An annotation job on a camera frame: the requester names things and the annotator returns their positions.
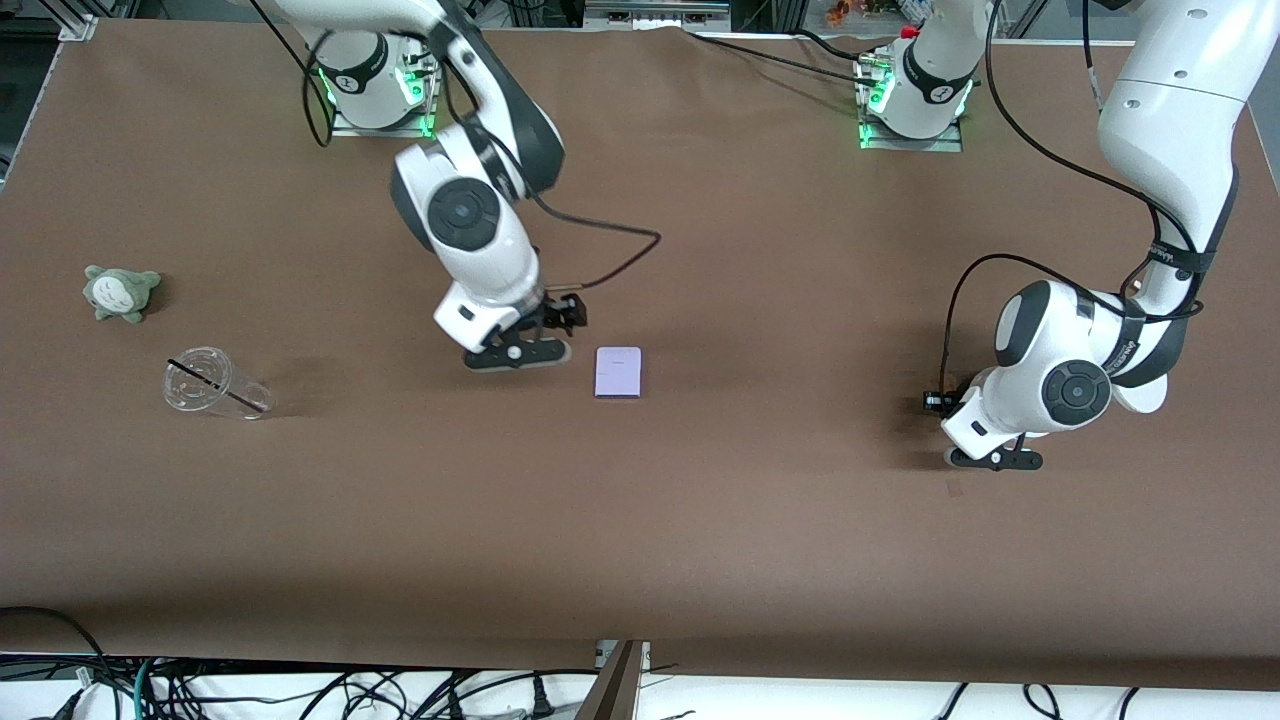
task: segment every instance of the plush toy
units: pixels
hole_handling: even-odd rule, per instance
[[[151,299],[151,290],[160,284],[160,273],[131,273],[104,269],[97,265],[84,268],[88,284],[84,297],[93,306],[93,316],[105,320],[119,315],[131,323],[142,322],[142,309]]]

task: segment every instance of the white floor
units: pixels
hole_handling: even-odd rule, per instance
[[[488,673],[463,685],[503,676]],[[403,675],[407,705],[412,708],[445,673]],[[191,688],[200,696],[283,698],[314,693],[334,675],[241,675],[196,679]],[[572,717],[572,703],[581,702],[591,676],[547,679],[548,700],[564,707],[561,717]],[[50,717],[79,688],[77,680],[0,683],[0,720]],[[860,680],[785,680],[764,678],[646,676],[640,691],[636,720],[669,720],[694,711],[689,720],[933,720],[942,712],[952,683],[882,683]],[[1068,720],[1117,717],[1124,688],[1057,685],[1053,688]],[[122,698],[123,717],[132,717],[132,703]],[[310,720],[337,720],[344,698],[332,693]],[[206,707],[212,720],[297,720],[307,700],[280,705],[225,703]],[[494,717],[532,706],[529,682],[512,683],[463,701],[468,716]],[[362,707],[353,720],[393,720],[398,712],[384,705]],[[1023,700],[1019,685],[975,684],[961,697],[952,720],[1039,720]],[[1129,707],[1129,720],[1277,720],[1280,693],[1144,689]],[[76,720],[114,719],[105,688],[91,689],[81,701]]]

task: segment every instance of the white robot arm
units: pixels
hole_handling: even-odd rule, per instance
[[[913,140],[937,137],[960,113],[987,36],[987,0],[933,0],[933,15],[916,37],[876,51],[890,67],[868,94],[868,111]]]
[[[251,0],[227,0],[253,6]],[[428,101],[425,78],[433,73],[430,55],[411,37],[342,31],[333,32],[291,17],[275,0],[256,0],[265,13],[283,17],[315,50],[325,88],[353,129],[385,131],[401,127]]]
[[[476,372],[567,361],[543,337],[586,324],[577,296],[547,296],[538,254],[512,205],[556,183],[564,147],[547,114],[516,83],[452,0],[271,0],[293,22],[408,38],[452,67],[476,110],[396,156],[392,200],[410,231],[453,277],[436,323]],[[532,331],[526,340],[522,332]]]
[[[954,465],[1036,469],[1038,455],[1020,457],[1027,451],[1006,443],[1021,450],[1025,437],[1080,428],[1111,400],[1135,413],[1164,404],[1231,213],[1231,140],[1276,44],[1280,0],[1134,5],[1142,31],[1107,99],[1098,140],[1107,161],[1170,215],[1160,218],[1146,281],[1133,297],[1041,281],[1010,300],[996,325],[997,366],[978,373],[945,410]],[[934,397],[934,407],[942,401]]]

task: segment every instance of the clear plastic cup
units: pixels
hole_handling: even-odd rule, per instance
[[[256,420],[275,404],[266,386],[216,347],[193,347],[170,361],[164,370],[164,398],[183,413],[241,420]]]

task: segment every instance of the brown paper surface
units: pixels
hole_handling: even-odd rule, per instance
[[[585,295],[570,365],[498,375],[431,320],[447,274],[387,193],[408,141],[312,146],[265,29],[104,22],[63,50],[0,196],[0,601],[116,653],[545,667],[643,637],[681,671],[1280,685],[1280,206],[1248,115],[1166,407],[1038,441],[1038,473],[960,473],[919,398],[961,269],[1021,252],[1114,287],[1139,204],[983,88],[963,154],[860,151],[838,81],[678,31],[492,41],[563,133],[547,200],[666,237]],[[1078,49],[998,47],[997,73],[1106,167]],[[639,242],[520,214],[552,283]],[[93,320],[91,263],[164,275],[146,322]],[[957,373],[1033,279],[975,274]],[[198,345],[274,416],[165,405]],[[607,345],[644,350],[643,400],[593,398]]]

